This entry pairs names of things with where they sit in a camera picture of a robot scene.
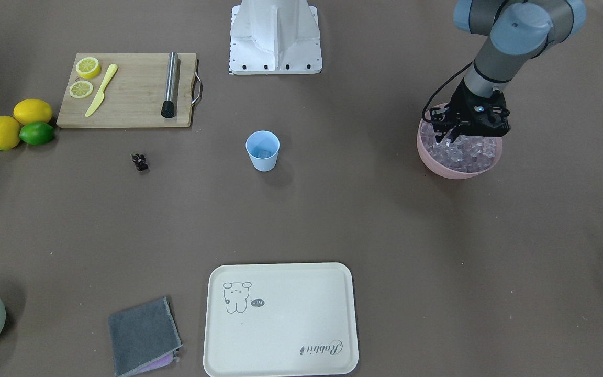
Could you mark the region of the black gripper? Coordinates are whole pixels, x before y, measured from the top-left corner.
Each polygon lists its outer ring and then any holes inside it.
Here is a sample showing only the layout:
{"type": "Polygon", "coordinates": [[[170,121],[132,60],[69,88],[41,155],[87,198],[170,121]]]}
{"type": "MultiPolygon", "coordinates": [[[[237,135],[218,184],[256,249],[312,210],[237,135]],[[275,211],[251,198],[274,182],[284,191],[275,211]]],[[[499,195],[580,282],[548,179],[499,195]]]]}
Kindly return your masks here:
{"type": "Polygon", "coordinates": [[[501,138],[511,127],[505,96],[499,90],[488,98],[472,93],[460,83],[449,103],[429,109],[435,142],[450,143],[461,136],[501,138]]]}

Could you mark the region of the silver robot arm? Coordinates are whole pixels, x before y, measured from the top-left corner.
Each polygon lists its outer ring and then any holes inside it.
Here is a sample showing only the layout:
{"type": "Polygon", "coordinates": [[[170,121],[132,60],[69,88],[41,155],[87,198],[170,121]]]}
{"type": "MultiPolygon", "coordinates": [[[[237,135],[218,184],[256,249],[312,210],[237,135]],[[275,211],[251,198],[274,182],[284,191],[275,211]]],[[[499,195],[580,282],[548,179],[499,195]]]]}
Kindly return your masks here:
{"type": "Polygon", "coordinates": [[[562,43],[584,25],[582,1],[459,1],[458,29],[486,36],[450,101],[426,105],[422,119],[433,126],[435,140],[459,136],[501,138],[510,131],[506,86],[523,65],[562,43]]]}

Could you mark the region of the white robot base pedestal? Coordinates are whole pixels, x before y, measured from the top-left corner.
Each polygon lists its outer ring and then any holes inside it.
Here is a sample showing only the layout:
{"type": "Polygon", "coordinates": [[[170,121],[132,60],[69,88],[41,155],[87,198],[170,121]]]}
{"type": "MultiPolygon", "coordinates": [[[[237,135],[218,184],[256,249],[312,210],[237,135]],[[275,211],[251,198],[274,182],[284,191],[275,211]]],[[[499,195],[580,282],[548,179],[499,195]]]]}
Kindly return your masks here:
{"type": "Polygon", "coordinates": [[[322,71],[318,10],[307,1],[242,1],[230,15],[230,74],[322,71]]]}

